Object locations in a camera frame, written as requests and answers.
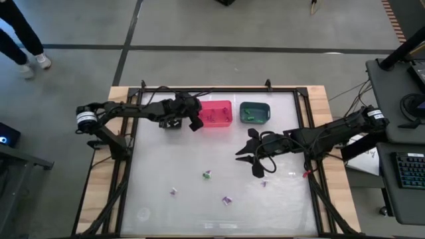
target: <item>red object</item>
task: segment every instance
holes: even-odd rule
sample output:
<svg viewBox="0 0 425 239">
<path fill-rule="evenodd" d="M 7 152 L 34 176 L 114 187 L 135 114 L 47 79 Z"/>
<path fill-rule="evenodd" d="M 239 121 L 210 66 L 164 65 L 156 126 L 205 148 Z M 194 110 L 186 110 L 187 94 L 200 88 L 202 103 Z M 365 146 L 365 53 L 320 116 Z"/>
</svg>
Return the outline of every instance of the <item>red object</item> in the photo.
<svg viewBox="0 0 425 239">
<path fill-rule="evenodd" d="M 232 121 L 232 102 L 228 100 L 201 102 L 199 118 L 204 127 L 228 127 Z"/>
<path fill-rule="evenodd" d="M 305 173 L 303 174 L 303 178 L 305 178 L 306 176 L 308 176 L 310 173 L 311 173 L 311 170 L 308 170 L 307 172 L 305 172 Z"/>
</svg>

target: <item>purple object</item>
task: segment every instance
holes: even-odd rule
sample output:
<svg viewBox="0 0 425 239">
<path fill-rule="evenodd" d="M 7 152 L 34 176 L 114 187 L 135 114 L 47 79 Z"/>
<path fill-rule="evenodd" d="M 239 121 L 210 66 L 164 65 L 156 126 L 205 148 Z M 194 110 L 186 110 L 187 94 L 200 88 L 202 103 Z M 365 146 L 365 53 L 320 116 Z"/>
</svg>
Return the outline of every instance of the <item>purple object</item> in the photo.
<svg viewBox="0 0 425 239">
<path fill-rule="evenodd" d="M 227 206 L 232 202 L 232 199 L 230 197 L 224 197 L 221 201 Z"/>
<path fill-rule="evenodd" d="M 171 190 L 170 194 L 175 196 L 177 194 L 177 189 L 173 188 L 173 190 Z"/>
<path fill-rule="evenodd" d="M 267 183 L 268 183 L 268 181 L 262 181 L 261 185 L 263 185 L 263 187 L 266 187 Z"/>
</svg>

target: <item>concrete floor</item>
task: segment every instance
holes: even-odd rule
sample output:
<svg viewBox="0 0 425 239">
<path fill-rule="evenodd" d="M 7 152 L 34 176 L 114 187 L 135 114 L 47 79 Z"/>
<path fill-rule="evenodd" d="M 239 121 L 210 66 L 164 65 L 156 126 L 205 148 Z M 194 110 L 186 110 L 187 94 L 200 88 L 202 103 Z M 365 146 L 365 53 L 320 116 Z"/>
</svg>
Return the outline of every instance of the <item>concrete floor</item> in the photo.
<svg viewBox="0 0 425 239">
<path fill-rule="evenodd" d="M 32 238 L 68 236 L 93 153 L 85 144 L 88 137 L 74 134 L 75 107 L 107 99 L 122 52 L 93 48 L 122 47 L 137 0 L 16 2 L 44 44 L 90 44 L 85 49 L 46 49 L 52 68 L 37 70 L 34 80 L 20 79 L 15 65 L 0 55 L 0 121 L 23 133 L 22 151 L 56 162 L 51 172 L 34 172 L 19 207 L 16 232 L 29 232 Z M 335 52 L 398 46 L 380 0 L 328 0 L 312 17 L 309 2 L 237 0 L 226 8 L 213 0 L 145 0 L 128 42 L 132 46 L 332 48 Z M 0 27 L 14 36 L 4 23 Z M 275 85 L 325 85 L 330 99 L 367 80 L 365 61 L 384 57 L 376 54 L 131 50 L 116 80 L 121 86 L 137 86 L 142 79 L 151 86 L 208 86 L 258 85 L 270 78 Z M 342 116 L 356 95 L 357 89 L 331 100 L 332 114 Z M 375 102 L 371 92 L 363 99 Z M 363 190 L 353 191 L 363 232 L 386 236 L 424 231 L 424 227 L 394 227 L 389 220 L 375 226 L 371 219 L 377 214 L 362 196 Z M 376 193 L 368 197 L 382 200 Z"/>
</svg>

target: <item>black pants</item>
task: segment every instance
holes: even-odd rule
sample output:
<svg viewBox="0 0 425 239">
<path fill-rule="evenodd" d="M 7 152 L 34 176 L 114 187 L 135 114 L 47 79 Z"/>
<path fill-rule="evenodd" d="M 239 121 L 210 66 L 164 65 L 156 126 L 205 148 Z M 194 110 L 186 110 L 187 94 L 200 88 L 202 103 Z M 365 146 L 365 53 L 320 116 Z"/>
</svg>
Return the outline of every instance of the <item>black pants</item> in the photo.
<svg viewBox="0 0 425 239">
<path fill-rule="evenodd" d="M 0 18 L 13 27 L 19 40 L 21 40 L 31 54 L 38 55 L 44 52 L 40 39 L 12 0 L 6 0 L 6 2 L 0 3 Z M 17 64 L 25 64 L 27 62 L 27 55 L 1 29 L 0 52 L 14 60 Z"/>
</svg>

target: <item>keyboard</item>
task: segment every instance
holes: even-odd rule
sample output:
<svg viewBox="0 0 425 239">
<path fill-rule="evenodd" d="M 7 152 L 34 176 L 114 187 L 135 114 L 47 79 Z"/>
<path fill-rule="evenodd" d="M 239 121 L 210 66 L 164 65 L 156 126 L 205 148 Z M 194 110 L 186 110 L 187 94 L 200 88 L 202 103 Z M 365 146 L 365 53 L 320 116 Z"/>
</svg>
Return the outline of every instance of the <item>keyboard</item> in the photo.
<svg viewBox="0 0 425 239">
<path fill-rule="evenodd" d="M 398 186 L 425 190 L 425 156 L 421 153 L 392 153 Z"/>
</svg>

